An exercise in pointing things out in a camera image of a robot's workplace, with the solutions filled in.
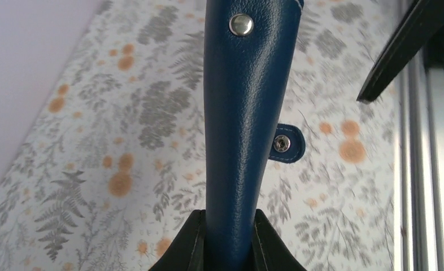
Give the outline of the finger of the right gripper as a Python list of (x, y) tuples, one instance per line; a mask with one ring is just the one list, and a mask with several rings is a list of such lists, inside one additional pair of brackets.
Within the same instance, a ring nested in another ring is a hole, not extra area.
[(425, 49), (425, 67), (444, 66), (444, 1), (411, 2), (357, 100), (375, 101), (421, 49)]

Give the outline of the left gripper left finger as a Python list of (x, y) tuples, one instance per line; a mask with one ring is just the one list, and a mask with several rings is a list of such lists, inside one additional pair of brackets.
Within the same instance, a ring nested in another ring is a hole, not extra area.
[(206, 211), (194, 210), (149, 271), (203, 271)]

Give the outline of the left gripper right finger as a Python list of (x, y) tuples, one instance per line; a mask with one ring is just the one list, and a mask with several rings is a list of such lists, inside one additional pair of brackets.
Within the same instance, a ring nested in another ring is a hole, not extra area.
[(257, 209), (255, 212), (251, 248), (252, 270), (306, 271), (306, 268), (285, 246), (285, 243), (261, 209)]

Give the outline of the blue leather card holder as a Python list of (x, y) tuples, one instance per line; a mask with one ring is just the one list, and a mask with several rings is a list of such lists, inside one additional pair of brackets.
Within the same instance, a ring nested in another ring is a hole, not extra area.
[(293, 59), (301, 1), (208, 1), (204, 28), (207, 270), (249, 260), (263, 173)]

